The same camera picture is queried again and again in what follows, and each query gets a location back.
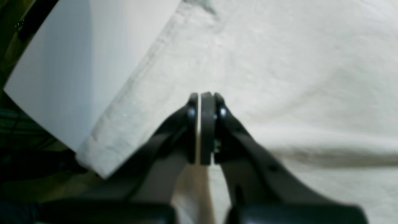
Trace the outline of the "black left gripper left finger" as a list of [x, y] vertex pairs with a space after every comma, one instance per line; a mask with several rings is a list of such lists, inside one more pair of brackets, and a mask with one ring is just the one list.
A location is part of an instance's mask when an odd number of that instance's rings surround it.
[[45, 203], [46, 224], [176, 224], [175, 183], [195, 161], [198, 94], [175, 111], [111, 177], [69, 199]]

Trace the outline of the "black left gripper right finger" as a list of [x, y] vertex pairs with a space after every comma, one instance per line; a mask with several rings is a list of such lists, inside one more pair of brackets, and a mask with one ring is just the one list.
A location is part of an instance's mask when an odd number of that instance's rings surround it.
[[219, 93], [201, 94], [200, 164], [222, 169], [231, 208], [226, 224], [366, 224], [356, 205], [338, 203], [288, 171], [245, 129]]

